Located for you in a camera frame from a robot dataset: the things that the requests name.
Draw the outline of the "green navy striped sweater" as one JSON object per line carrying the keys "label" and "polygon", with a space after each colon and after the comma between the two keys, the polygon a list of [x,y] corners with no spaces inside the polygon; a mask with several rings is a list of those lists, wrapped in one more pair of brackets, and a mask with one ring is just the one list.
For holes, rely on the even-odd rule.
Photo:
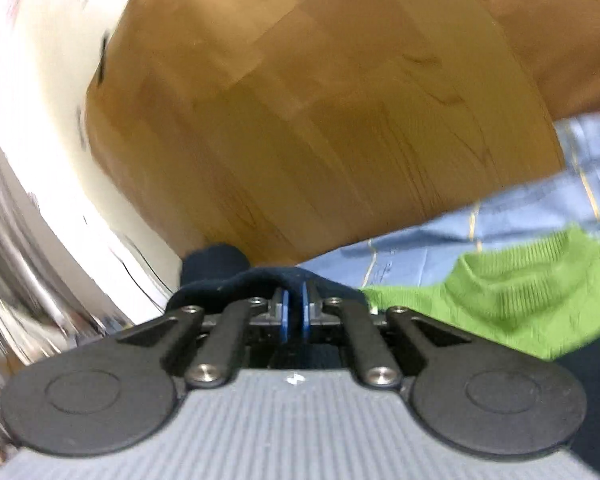
{"label": "green navy striped sweater", "polygon": [[379,310],[404,306],[570,370],[592,404],[572,449],[600,472],[600,240],[570,226],[524,245],[465,252],[438,284],[363,289],[302,268],[254,268],[237,248],[219,244],[185,259],[168,307],[219,312],[279,288],[298,301],[307,282],[324,297]]}

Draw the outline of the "wooden headboard panel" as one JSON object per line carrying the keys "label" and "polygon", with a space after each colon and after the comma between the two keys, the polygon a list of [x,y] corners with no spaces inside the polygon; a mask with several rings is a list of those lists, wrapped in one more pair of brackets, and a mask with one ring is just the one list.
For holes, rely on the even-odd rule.
{"label": "wooden headboard panel", "polygon": [[129,0],[96,162],[179,255],[299,263],[562,169],[480,0]]}

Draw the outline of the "blue bed sheet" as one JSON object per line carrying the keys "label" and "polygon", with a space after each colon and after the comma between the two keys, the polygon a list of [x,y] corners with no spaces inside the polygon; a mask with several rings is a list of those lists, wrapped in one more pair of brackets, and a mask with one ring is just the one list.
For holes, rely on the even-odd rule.
{"label": "blue bed sheet", "polygon": [[419,226],[344,246],[302,269],[352,288],[443,281],[465,252],[526,244],[567,226],[600,240],[600,113],[556,122],[565,169]]}

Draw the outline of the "brown cushion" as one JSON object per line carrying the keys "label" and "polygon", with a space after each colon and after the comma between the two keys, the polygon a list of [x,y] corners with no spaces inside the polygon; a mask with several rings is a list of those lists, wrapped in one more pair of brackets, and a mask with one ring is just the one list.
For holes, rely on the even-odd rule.
{"label": "brown cushion", "polygon": [[483,0],[553,118],[600,112],[600,0]]}

